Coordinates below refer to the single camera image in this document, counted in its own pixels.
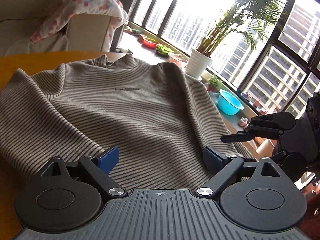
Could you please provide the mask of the brown striped knit sweater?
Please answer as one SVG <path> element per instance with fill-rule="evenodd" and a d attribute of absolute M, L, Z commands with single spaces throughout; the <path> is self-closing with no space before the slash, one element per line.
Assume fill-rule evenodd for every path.
<path fill-rule="evenodd" d="M 51 157 L 77 161 L 119 148 L 110 176 L 124 188 L 195 189 L 212 177 L 202 151 L 250 157 L 205 86 L 176 64 L 126 55 L 16 70 L 1 91 L 1 155 L 25 178 Z"/>

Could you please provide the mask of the pink small figurines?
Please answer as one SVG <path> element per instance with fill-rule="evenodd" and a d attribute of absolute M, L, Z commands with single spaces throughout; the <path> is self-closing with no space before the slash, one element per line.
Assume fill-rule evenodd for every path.
<path fill-rule="evenodd" d="M 238 122 L 238 125 L 240 126 L 240 127 L 245 127 L 246 125 L 248 124 L 248 119 L 247 118 L 241 118 L 240 120 L 239 120 L 239 122 Z"/>

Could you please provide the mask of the turquoise plastic basin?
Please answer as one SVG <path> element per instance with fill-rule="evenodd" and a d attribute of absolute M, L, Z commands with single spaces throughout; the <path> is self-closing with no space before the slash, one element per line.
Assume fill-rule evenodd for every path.
<path fill-rule="evenodd" d="M 239 111 L 244 110 L 244 106 L 238 100 L 238 98 L 236 98 L 232 93 L 223 89 L 219 90 L 217 106 L 225 114 L 230 116 L 236 115 Z"/>

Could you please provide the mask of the small green potted plant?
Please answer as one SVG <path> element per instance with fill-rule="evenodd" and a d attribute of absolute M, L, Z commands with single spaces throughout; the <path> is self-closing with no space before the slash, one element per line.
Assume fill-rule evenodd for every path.
<path fill-rule="evenodd" d="M 222 80 L 216 75 L 212 75 L 212 77 L 208 80 L 207 83 L 207 91 L 218 93 L 222 86 Z"/>

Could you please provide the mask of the white ribbed plant pot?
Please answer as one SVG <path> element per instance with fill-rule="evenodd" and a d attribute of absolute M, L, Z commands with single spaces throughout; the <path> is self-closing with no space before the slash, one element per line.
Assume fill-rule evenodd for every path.
<path fill-rule="evenodd" d="M 204 70 L 211 64 L 212 59 L 192 49 L 185 73 L 198 79 Z"/>

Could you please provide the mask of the pink rectangular planter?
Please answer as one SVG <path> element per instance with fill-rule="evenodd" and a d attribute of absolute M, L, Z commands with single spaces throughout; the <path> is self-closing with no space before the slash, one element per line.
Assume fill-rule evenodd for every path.
<path fill-rule="evenodd" d="M 184 68 L 188 60 L 183 57 L 181 54 L 169 53 L 169 61 L 177 64 L 180 68 Z"/>

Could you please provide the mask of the tall green palm plant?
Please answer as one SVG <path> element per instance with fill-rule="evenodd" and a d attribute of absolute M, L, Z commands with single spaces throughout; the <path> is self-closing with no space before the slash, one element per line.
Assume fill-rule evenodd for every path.
<path fill-rule="evenodd" d="M 242 35 L 248 48 L 255 50 L 256 40 L 266 40 L 266 29 L 277 24 L 286 1 L 235 0 L 230 9 L 203 37 L 196 50 L 210 57 L 220 43 L 232 33 Z"/>

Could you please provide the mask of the green leafy tray plant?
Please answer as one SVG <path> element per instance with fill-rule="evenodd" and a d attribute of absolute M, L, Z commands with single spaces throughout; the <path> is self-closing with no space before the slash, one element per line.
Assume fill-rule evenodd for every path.
<path fill-rule="evenodd" d="M 169 53 L 173 53 L 173 50 L 171 50 L 167 46 L 162 45 L 162 44 L 158 44 L 156 46 L 156 54 L 157 55 L 159 55 L 161 57 L 168 57 Z"/>

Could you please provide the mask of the red bowl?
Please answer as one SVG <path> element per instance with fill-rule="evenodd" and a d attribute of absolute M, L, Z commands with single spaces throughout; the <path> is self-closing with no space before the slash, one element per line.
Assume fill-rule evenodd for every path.
<path fill-rule="evenodd" d="M 158 42 L 156 42 L 155 40 L 148 38 L 148 37 L 143 37 L 143 43 L 142 45 L 146 48 L 150 48 L 150 49 L 156 49 L 157 46 L 159 45 Z"/>

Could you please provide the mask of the pink floral blanket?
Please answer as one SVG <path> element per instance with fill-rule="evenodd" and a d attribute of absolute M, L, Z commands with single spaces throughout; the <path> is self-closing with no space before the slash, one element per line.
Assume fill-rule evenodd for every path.
<path fill-rule="evenodd" d="M 61 0 L 30 40 L 40 42 L 66 28 L 69 50 L 109 52 L 127 18 L 119 0 Z"/>

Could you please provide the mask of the beige covered sofa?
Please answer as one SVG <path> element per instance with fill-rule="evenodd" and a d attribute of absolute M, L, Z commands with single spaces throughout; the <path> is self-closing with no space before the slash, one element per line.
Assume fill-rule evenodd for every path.
<path fill-rule="evenodd" d="M 31 35 L 61 0 L 1 0 L 1 56 L 49 51 L 108 52 L 110 17 L 75 15 L 58 33 L 33 43 Z"/>

